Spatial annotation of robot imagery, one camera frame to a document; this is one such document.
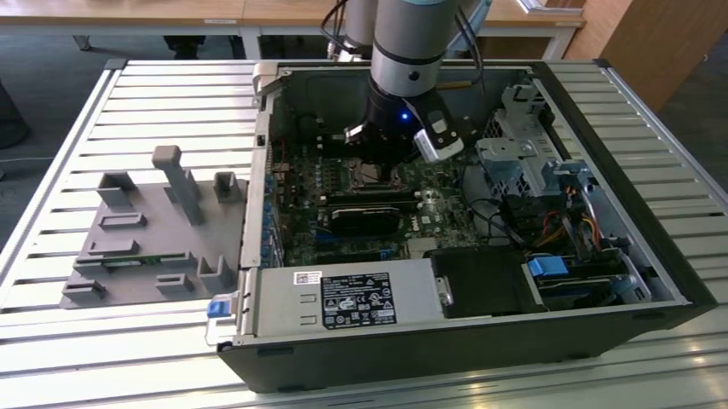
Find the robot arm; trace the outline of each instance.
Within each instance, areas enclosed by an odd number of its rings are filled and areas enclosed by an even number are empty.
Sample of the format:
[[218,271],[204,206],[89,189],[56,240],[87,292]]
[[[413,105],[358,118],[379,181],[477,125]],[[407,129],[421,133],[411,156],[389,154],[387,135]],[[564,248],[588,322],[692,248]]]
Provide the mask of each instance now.
[[418,154],[426,162],[443,160],[462,150],[463,142],[435,89],[437,75],[447,47],[457,41],[458,7],[467,1],[345,3],[346,46],[363,57],[371,54],[366,112],[361,124],[346,131],[347,143],[362,159],[377,164],[391,166]]

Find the circuit board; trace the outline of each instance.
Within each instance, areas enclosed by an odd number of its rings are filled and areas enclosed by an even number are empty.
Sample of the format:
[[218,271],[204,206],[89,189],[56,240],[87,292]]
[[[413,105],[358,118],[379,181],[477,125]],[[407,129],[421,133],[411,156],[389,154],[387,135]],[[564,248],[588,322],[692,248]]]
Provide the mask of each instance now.
[[[320,150],[300,145],[276,155],[272,172],[279,187],[280,236],[284,265],[307,266],[338,262],[369,262],[422,257],[421,248],[450,248],[479,243],[479,234],[467,215],[459,189],[459,163],[426,164],[421,159],[391,169],[357,158],[324,158]],[[382,208],[390,204],[323,204],[323,198],[403,197],[415,203],[398,211],[395,230],[385,235],[339,237],[330,228],[335,209]]]

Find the table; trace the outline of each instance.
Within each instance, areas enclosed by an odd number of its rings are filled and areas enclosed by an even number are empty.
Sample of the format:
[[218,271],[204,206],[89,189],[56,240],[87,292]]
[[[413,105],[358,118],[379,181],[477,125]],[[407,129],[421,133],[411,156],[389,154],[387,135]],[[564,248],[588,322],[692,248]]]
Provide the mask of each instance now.
[[[242,43],[246,56],[260,59],[258,39],[264,35],[316,36],[334,0],[246,0],[242,16]],[[549,37],[545,60],[558,60],[574,32],[585,24],[573,14],[528,14],[517,0],[494,0],[479,37]]]
[[0,34],[239,35],[246,0],[4,0]]
[[[187,151],[182,164],[198,181],[222,170],[248,176],[254,63],[129,61],[103,72],[0,255],[0,407],[610,409],[724,401],[725,193],[612,70],[590,62],[549,65],[721,307],[589,360],[303,394],[254,394],[203,340],[204,300],[57,309],[100,203],[91,189],[105,170],[128,170],[136,183],[162,181],[151,152],[174,143]],[[577,158],[569,131],[561,124],[556,131]]]

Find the side panel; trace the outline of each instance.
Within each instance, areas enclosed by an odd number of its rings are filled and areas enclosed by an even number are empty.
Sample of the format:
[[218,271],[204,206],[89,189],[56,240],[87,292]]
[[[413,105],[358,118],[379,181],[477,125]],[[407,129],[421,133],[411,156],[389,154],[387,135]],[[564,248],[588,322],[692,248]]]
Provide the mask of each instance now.
[[594,357],[684,314],[684,308],[664,308],[262,348],[224,344],[218,354],[258,393],[322,389]]

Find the sticker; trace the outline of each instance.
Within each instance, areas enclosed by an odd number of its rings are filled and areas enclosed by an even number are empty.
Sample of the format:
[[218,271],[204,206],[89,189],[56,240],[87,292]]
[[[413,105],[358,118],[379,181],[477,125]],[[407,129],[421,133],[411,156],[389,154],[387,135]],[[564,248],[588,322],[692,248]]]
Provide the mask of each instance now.
[[323,327],[327,330],[397,324],[389,273],[320,277]]
[[204,20],[204,24],[238,24],[238,20]]
[[318,284],[320,282],[319,271],[296,271],[294,273],[294,284]]

